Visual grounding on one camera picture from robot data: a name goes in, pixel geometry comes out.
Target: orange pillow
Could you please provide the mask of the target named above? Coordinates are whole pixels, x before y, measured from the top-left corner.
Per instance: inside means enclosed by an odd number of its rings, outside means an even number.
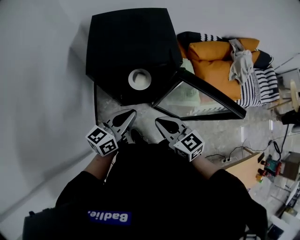
[[[188,58],[187,51],[183,48],[183,46],[181,46],[180,42],[178,42],[178,45],[179,45],[179,49],[180,49],[182,58]]]
[[[239,38],[238,40],[246,50],[250,50],[251,52],[254,52],[259,44],[259,40],[254,38]]]
[[[260,51],[252,52],[252,61],[253,61],[253,64],[255,64],[255,62],[258,59],[260,53],[261,53]]]
[[[232,61],[196,61],[192,60],[195,75],[220,90],[232,100],[239,100],[240,85],[237,80],[229,81],[229,70]]]
[[[231,46],[226,42],[199,42],[190,43],[188,47],[187,57],[190,60],[222,60],[230,58]]]

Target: black and white striped fabric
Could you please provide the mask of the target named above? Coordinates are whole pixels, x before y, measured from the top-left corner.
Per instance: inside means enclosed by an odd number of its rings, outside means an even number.
[[[278,81],[274,69],[255,68],[254,73],[241,87],[241,100],[236,103],[241,107],[262,106],[278,99]]]
[[[215,35],[200,33],[200,36],[201,36],[201,42],[223,41],[223,39],[221,37],[218,37]]]

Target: tiled floor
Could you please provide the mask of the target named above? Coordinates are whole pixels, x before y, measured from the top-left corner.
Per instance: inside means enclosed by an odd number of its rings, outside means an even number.
[[[135,126],[140,129],[143,135],[148,138],[151,143],[158,143],[163,140],[155,126],[155,118],[165,116],[163,113],[152,109],[147,104],[120,106],[115,100],[109,97],[100,88],[97,89],[97,106],[98,119],[105,121],[109,116],[119,110],[133,108],[137,110],[137,119]],[[285,135],[286,126],[281,122],[273,122],[271,127],[271,114],[267,110],[268,106],[253,107],[247,109],[247,115],[243,120],[223,120],[223,121],[189,121],[186,122],[191,129],[196,129],[201,137],[205,140],[205,147],[203,156],[221,154],[226,157],[230,152],[238,146],[247,146],[253,150],[264,150],[268,146],[271,139],[277,139],[277,143],[281,148],[283,136]],[[280,109],[282,113],[291,109],[291,106],[285,106]],[[265,151],[265,155],[273,155],[273,159],[278,159],[278,154],[275,152],[273,144]],[[241,159],[243,155],[241,148],[236,149],[231,157]],[[221,165],[221,157],[209,157],[209,160]],[[277,185],[285,186],[286,179],[277,178]],[[260,204],[262,204],[271,216],[276,212],[278,207],[282,204],[288,192],[281,190],[272,184],[268,179],[265,179],[262,184],[257,184],[250,190],[250,195]]]

